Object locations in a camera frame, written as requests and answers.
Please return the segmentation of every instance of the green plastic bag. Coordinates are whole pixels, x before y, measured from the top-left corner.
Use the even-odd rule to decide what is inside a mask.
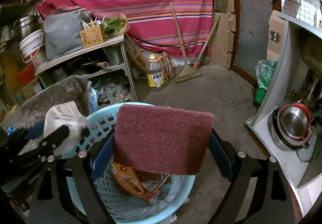
[[[258,86],[267,90],[277,65],[275,60],[260,60],[255,67]]]

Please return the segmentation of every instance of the green trash bin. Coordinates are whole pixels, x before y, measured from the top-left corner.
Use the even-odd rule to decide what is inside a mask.
[[[255,101],[261,104],[263,102],[265,95],[266,95],[266,90],[264,88],[261,88],[259,85],[257,85]]]
[[[275,60],[260,60],[255,67],[258,82],[255,101],[259,104],[263,102],[267,89],[272,81],[276,65],[277,61]]]

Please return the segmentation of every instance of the wooden door frame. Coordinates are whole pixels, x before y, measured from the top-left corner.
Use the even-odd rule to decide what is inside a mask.
[[[281,2],[279,1],[279,2],[273,3],[272,7],[273,7],[273,10],[281,11]],[[236,72],[238,75],[243,77],[246,81],[248,81],[250,84],[256,87],[257,79],[235,64],[235,58],[236,58],[236,53],[238,49],[238,40],[239,40],[240,0],[234,0],[234,8],[235,8],[234,14],[236,15],[236,32],[234,32],[234,42],[233,42],[233,50],[231,55],[230,69]]]

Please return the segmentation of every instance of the gray cloth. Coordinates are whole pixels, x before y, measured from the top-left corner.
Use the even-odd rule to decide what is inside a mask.
[[[46,113],[52,106],[69,101],[75,101],[79,112],[88,116],[91,83],[80,76],[70,76],[55,83],[19,106],[1,122],[0,126],[5,131],[9,126],[14,128],[35,126],[45,120]]]
[[[64,12],[47,16],[43,24],[48,60],[64,56],[83,48],[80,31],[84,30],[81,21],[90,19],[82,11]]]

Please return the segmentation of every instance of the plastic bottle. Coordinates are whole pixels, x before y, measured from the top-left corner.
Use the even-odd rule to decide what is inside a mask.
[[[150,60],[147,65],[148,85],[151,90],[163,89],[164,85],[164,67],[160,61],[155,61],[156,55],[150,54]]]

